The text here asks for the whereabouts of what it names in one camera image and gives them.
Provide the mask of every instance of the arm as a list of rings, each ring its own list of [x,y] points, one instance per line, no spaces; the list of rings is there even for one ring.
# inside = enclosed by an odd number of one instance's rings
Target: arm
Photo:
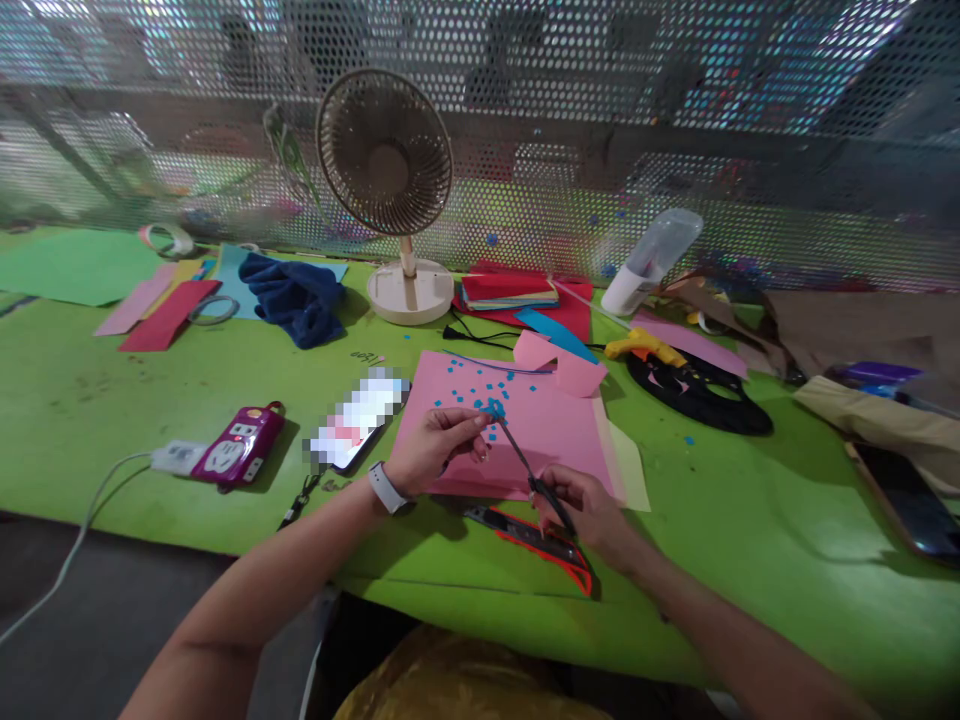
[[[486,459],[475,410],[424,416],[384,471],[406,497],[425,491],[454,455]],[[260,652],[388,517],[365,478],[234,563],[157,655],[121,714],[133,718],[246,717]]]
[[[583,542],[650,596],[751,717],[877,717],[836,675],[641,538],[596,478],[554,465],[543,480],[563,498]],[[546,498],[534,504],[560,524]]]

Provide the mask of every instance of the yellow glue gun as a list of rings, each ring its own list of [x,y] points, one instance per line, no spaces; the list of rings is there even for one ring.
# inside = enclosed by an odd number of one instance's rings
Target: yellow glue gun
[[[673,365],[673,367],[683,367],[687,364],[683,355],[643,328],[632,328],[625,340],[614,340],[612,343],[607,343],[607,346],[603,349],[603,354],[611,360],[616,360],[620,355],[631,350],[652,352],[661,361],[667,365]]]

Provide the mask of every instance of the hand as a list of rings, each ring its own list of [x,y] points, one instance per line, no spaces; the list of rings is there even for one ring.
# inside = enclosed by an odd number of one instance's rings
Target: hand
[[[593,475],[566,465],[551,465],[541,476],[563,504],[577,535],[603,561],[621,573],[628,573],[637,555],[656,550],[630,527],[616,501]],[[554,525],[562,525],[547,499],[537,493],[533,505]]]
[[[490,415],[479,410],[431,410],[402,445],[393,448],[383,471],[397,492],[414,498],[425,492],[457,455],[469,453],[474,462],[485,462],[489,447],[480,433],[492,422]]]

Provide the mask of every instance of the fan base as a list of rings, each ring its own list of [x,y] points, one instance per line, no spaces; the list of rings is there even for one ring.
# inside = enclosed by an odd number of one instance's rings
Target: fan base
[[[417,258],[416,277],[406,277],[399,262],[384,265],[367,281],[374,311],[394,325],[423,325],[450,309],[453,276],[432,260]]]

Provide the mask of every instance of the wristwatch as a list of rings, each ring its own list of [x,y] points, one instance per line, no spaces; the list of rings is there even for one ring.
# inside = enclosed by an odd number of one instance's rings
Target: wristwatch
[[[373,487],[373,491],[391,515],[398,514],[400,509],[404,507],[408,508],[409,512],[409,510],[412,510],[416,506],[417,503],[414,500],[407,500],[397,492],[393,483],[390,482],[390,478],[388,478],[387,474],[383,471],[382,461],[370,468],[367,477],[370,479],[370,485]]]

